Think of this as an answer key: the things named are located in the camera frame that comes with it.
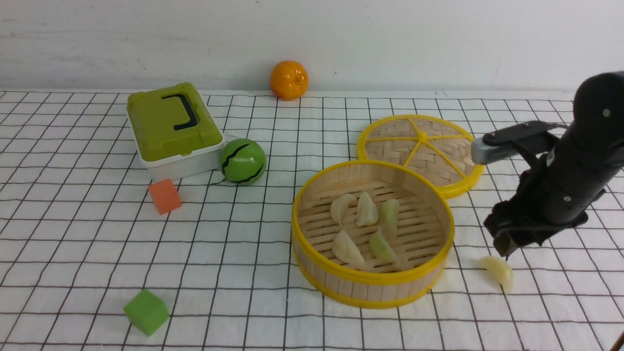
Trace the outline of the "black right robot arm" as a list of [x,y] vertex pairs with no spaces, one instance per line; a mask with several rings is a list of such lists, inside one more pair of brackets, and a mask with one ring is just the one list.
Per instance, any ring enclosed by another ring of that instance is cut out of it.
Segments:
[[580,84],[573,121],[562,137],[559,123],[533,120],[484,134],[471,144],[475,164],[522,156],[529,169],[515,195],[495,204],[484,221],[501,257],[530,244],[542,245],[587,222],[586,209],[624,162],[624,74],[601,73]]

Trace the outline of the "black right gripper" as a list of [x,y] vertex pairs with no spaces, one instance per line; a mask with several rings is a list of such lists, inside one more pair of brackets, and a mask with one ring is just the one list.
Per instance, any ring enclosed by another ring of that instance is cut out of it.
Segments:
[[586,224],[585,208],[564,197],[544,172],[524,171],[515,195],[494,205],[484,220],[499,256],[509,258],[517,249]]

